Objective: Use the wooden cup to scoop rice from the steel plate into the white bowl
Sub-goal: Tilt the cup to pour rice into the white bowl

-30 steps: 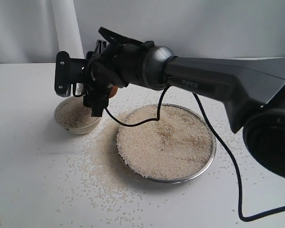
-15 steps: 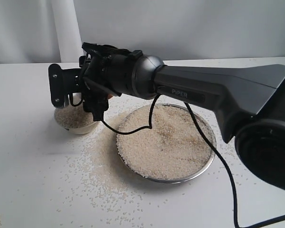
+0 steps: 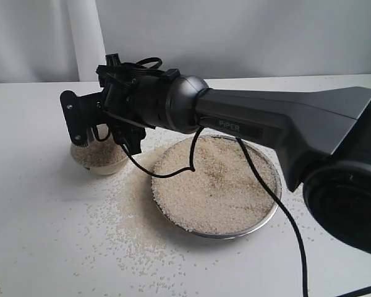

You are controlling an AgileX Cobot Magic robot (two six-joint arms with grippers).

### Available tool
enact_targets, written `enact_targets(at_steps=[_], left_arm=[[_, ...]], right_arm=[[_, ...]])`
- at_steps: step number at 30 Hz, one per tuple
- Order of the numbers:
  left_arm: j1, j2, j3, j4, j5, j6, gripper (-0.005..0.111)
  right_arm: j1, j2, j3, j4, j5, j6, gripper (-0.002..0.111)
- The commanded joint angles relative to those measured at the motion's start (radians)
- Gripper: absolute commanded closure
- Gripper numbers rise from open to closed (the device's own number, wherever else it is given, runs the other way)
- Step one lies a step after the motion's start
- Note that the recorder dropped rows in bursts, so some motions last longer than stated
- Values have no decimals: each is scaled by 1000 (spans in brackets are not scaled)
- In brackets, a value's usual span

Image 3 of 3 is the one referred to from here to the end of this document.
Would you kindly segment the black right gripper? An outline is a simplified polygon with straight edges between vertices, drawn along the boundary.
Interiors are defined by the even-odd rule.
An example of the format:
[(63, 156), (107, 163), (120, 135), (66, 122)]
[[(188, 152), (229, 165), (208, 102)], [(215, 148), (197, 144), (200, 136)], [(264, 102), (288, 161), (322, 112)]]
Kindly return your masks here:
[(126, 154), (140, 154), (145, 127), (170, 128), (165, 111), (170, 81), (160, 58), (122, 62), (118, 54), (107, 54), (105, 59), (96, 69), (103, 88), (101, 122), (113, 127), (114, 142)]

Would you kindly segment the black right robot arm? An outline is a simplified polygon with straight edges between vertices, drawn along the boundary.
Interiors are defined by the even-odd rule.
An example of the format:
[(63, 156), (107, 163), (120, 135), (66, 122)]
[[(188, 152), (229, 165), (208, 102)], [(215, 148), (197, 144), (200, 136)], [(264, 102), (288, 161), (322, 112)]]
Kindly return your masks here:
[(290, 191), (303, 186), (314, 219), (371, 254), (371, 88), (317, 92), (215, 90), (157, 58), (97, 67), (103, 111), (182, 134), (204, 127), (273, 149)]

